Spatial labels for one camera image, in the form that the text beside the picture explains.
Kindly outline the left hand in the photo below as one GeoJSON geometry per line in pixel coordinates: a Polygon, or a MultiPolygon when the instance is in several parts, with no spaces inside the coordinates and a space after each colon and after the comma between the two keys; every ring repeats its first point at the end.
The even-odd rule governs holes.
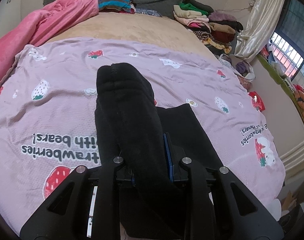
{"type": "Polygon", "coordinates": [[[120,224],[120,236],[121,236],[121,240],[132,240],[132,238],[128,236],[122,224],[120,224]]]}

